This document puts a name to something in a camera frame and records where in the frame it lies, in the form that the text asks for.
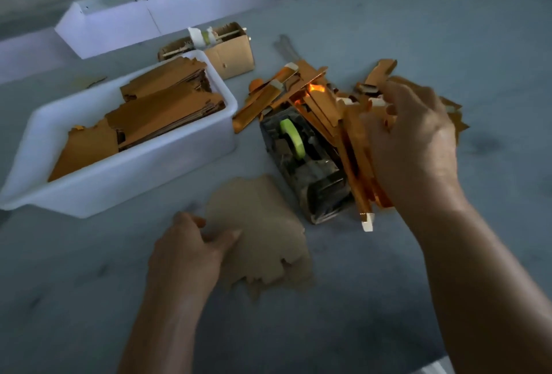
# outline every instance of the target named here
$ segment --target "white plastic bin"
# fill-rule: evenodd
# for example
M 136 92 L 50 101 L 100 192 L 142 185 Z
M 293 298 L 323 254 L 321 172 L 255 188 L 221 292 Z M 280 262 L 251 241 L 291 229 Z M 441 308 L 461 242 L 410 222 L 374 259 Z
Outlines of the white plastic bin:
M 207 63 L 211 88 L 225 100 L 222 111 L 47 182 L 67 132 L 76 124 L 96 124 L 123 103 L 122 85 L 161 63 L 46 104 L 34 111 L 27 123 L 0 191 L 0 208 L 13 210 L 33 204 L 85 218 L 230 153 L 236 147 L 232 116 L 237 101 L 202 51 L 190 51 L 183 57 Z

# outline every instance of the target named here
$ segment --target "tape roll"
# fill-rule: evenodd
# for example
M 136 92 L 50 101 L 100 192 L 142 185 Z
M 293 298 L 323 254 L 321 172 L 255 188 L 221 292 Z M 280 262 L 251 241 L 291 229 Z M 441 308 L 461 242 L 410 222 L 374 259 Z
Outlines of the tape roll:
M 293 125 L 292 120 L 286 118 L 280 121 L 280 130 L 283 134 L 287 134 L 289 139 L 292 141 L 295 158 L 299 160 L 303 159 L 306 155 L 305 146 L 303 145 L 303 140 L 301 140 L 301 136 Z

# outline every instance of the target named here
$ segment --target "open cardboard box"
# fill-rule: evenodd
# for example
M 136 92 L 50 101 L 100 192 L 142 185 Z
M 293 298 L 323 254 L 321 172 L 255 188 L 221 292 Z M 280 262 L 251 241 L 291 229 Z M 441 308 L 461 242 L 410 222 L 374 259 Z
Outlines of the open cardboard box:
M 255 68 L 249 36 L 247 36 L 238 22 L 231 22 L 222 27 L 213 28 L 213 31 L 219 36 L 238 31 L 236 34 L 224 37 L 222 43 L 207 47 L 204 50 L 204 53 L 207 55 L 209 61 L 221 78 L 233 78 L 234 76 L 252 71 Z M 193 47 L 191 37 L 184 37 L 167 44 L 157 53 L 157 60 L 162 62 L 171 57 L 186 53 L 188 50 L 175 53 L 171 56 L 165 56 L 165 54 L 176 51 L 187 44 Z

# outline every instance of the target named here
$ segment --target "gray floor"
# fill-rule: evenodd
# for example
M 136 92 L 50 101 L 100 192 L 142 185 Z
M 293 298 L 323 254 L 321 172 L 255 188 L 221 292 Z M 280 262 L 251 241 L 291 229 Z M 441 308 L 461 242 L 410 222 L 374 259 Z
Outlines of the gray floor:
M 228 81 L 239 101 L 252 78 L 282 66 L 273 43 L 285 33 L 343 90 L 376 59 L 395 57 L 398 73 L 465 105 L 466 194 L 552 294 L 552 0 L 290 0 L 231 19 L 247 27 L 257 62 Z M 32 110 L 153 63 L 174 38 L 0 86 L 0 179 Z M 0 371 L 113 372 L 171 215 L 201 212 L 233 176 L 278 175 L 258 126 L 237 140 L 231 155 L 86 220 L 34 207 L 2 212 Z M 403 374 L 444 356 L 418 245 L 394 212 L 378 214 L 375 226 L 363 233 L 354 210 L 306 224 L 309 291 L 274 289 L 252 303 L 243 286 L 217 290 L 199 325 L 196 372 Z

